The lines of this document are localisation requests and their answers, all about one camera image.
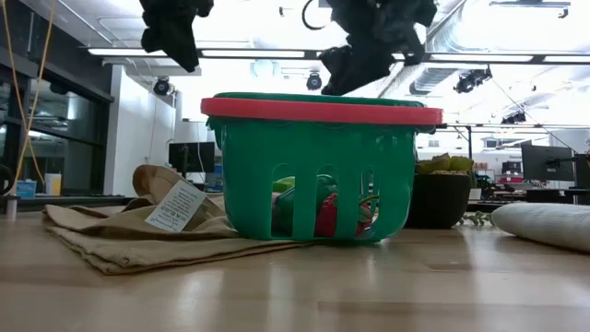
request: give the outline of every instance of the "security camera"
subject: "security camera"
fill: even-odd
[[[468,72],[459,75],[459,81],[456,86],[453,87],[453,90],[457,93],[469,93],[490,78],[493,78],[490,65],[488,65],[488,69],[469,70]]]
[[[158,77],[158,81],[154,84],[154,93],[159,96],[170,96],[174,92],[174,86],[170,82],[169,77]]]
[[[517,125],[526,122],[526,113],[518,112],[512,115],[504,116],[501,119],[501,125]]]
[[[307,78],[307,90],[314,91],[322,87],[322,79],[320,78],[320,74],[317,72],[312,72]]]

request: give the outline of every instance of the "dark plant pot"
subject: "dark plant pot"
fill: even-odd
[[[450,229],[463,217],[470,190],[466,175],[415,175],[405,228]]]

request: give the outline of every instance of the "green plastic basket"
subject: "green plastic basket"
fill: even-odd
[[[408,107],[421,108],[412,110],[422,111],[413,114],[414,120],[422,119],[419,124],[383,124],[387,114],[409,115]],[[338,182],[336,234],[330,240],[375,242],[393,235],[404,226],[409,209],[415,135],[442,120],[441,110],[423,107],[415,101],[253,93],[203,100],[202,112],[209,115],[223,155],[230,222],[253,239],[320,240],[314,237],[316,175],[327,167]],[[333,116],[326,120],[326,113]],[[274,236],[272,184],[288,175],[296,176],[292,233]],[[372,192],[379,194],[378,218],[355,237],[359,201],[369,194],[370,180]]]

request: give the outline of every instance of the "yellow cable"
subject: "yellow cable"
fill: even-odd
[[[4,22],[5,22],[5,28],[6,28],[6,41],[7,41],[7,45],[8,45],[8,55],[10,57],[10,64],[12,66],[12,78],[14,80],[16,93],[17,93],[18,109],[20,110],[20,117],[21,117],[22,123],[24,125],[27,123],[27,117],[25,115],[22,99],[20,98],[20,91],[18,88],[17,70],[15,68],[15,60],[14,60],[14,55],[12,52],[12,42],[10,40],[10,28],[8,25],[8,12],[6,10],[6,0],[3,0],[3,3],[4,3],[4,5],[2,6],[2,11],[4,14]],[[56,3],[56,1],[53,0],[52,1],[52,10],[51,10],[51,14],[49,17],[49,27],[47,29],[47,37],[45,39],[45,47],[43,48],[43,56],[41,58],[41,67],[39,69],[39,76],[37,77],[37,91],[35,91],[35,99],[33,101],[32,107],[30,109],[29,122],[25,128],[25,144],[23,145],[23,149],[20,151],[20,157],[18,159],[17,174],[15,176],[15,185],[13,185],[13,187],[10,191],[11,194],[14,194],[16,191],[16,188],[17,188],[16,181],[20,177],[20,172],[22,171],[22,162],[25,157],[25,148],[27,148],[27,147],[29,147],[29,149],[30,149],[30,155],[33,158],[33,163],[35,164],[35,170],[37,171],[37,175],[39,175],[39,179],[41,180],[42,185],[45,186],[45,180],[43,179],[43,176],[41,175],[41,171],[39,169],[39,164],[37,163],[37,158],[35,157],[35,151],[33,149],[32,143],[30,142],[30,139],[29,139],[29,131],[32,126],[33,116],[35,114],[35,108],[37,107],[37,102],[39,99],[39,92],[40,92],[40,88],[41,88],[41,77],[43,74],[43,70],[45,68],[45,60],[47,58],[47,50],[49,48],[49,40],[51,38],[51,33],[52,33],[53,14],[55,13],[55,3]]]

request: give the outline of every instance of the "toy vegetable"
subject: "toy vegetable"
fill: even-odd
[[[367,202],[378,199],[379,196],[370,196],[360,201],[359,203],[359,223],[355,236],[359,236],[362,231],[367,229],[372,224],[371,209]],[[320,211],[315,220],[315,236],[334,237],[336,234],[336,221],[338,217],[338,194],[332,194],[326,198],[320,206]]]
[[[325,174],[317,175],[315,182],[315,208],[317,211],[326,198],[338,191],[338,186],[333,177]],[[273,221],[278,227],[280,227],[280,229],[290,232],[293,225],[294,208],[295,186],[293,185],[275,200]]]
[[[273,193],[284,193],[295,186],[295,177],[290,176],[273,182]]]

